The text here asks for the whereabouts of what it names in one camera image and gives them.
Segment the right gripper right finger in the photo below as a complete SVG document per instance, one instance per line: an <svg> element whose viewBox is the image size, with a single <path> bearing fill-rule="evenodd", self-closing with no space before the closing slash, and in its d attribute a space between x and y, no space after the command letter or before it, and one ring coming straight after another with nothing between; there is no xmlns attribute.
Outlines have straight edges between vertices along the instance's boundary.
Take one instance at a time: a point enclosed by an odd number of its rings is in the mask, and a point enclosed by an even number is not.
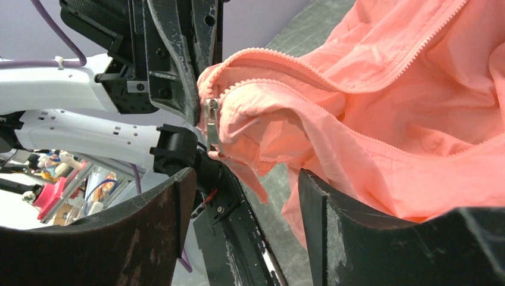
<svg viewBox="0 0 505 286"><path fill-rule="evenodd" d="M309 170L298 191L314 285L504 284L502 207L459 207L413 223Z"/></svg>

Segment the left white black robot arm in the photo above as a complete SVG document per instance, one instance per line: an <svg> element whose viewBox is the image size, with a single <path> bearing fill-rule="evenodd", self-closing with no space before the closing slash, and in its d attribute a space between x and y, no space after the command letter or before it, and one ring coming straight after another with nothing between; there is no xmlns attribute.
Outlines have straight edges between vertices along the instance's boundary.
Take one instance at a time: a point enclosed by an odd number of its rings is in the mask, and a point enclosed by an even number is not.
<svg viewBox="0 0 505 286"><path fill-rule="evenodd" d="M1 61L2 152L61 149L167 175L190 167L215 186L209 144L172 118L208 114L197 78L221 57L221 1L61 1L65 25L105 49L93 57L33 6L76 58Z"/></svg>

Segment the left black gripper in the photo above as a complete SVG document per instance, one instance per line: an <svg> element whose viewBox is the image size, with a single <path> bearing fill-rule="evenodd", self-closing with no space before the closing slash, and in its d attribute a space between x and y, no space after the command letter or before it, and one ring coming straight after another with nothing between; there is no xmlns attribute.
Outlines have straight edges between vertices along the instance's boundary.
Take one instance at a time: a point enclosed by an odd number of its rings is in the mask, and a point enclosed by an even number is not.
<svg viewBox="0 0 505 286"><path fill-rule="evenodd" d="M64 24L104 48L111 62L94 81L101 84L120 114L150 114L158 110L151 104L145 60L135 45L132 1L60 1ZM224 1L194 0L194 63L197 75L223 60ZM188 43L182 33L176 1L148 1L154 26L174 61L182 84L182 110L191 124L199 122L200 103Z"/></svg>

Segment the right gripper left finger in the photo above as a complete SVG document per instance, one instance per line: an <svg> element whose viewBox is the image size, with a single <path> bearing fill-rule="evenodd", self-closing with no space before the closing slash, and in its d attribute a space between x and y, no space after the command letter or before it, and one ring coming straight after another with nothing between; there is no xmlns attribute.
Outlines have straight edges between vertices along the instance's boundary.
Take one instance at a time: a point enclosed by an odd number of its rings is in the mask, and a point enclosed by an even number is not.
<svg viewBox="0 0 505 286"><path fill-rule="evenodd" d="M197 190L194 169L68 226L1 228L2 285L170 285Z"/></svg>

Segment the pink zip-up jacket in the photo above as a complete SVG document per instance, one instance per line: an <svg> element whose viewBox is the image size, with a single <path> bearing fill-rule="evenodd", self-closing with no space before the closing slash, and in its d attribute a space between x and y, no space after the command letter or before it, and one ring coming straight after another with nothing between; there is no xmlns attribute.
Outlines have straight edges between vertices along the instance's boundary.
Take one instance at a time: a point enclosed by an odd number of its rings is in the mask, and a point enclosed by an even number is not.
<svg viewBox="0 0 505 286"><path fill-rule="evenodd" d="M413 222L504 205L503 1L357 1L314 51L244 49L198 91L218 103L209 156L262 202L259 177L287 166L300 244L301 169Z"/></svg>

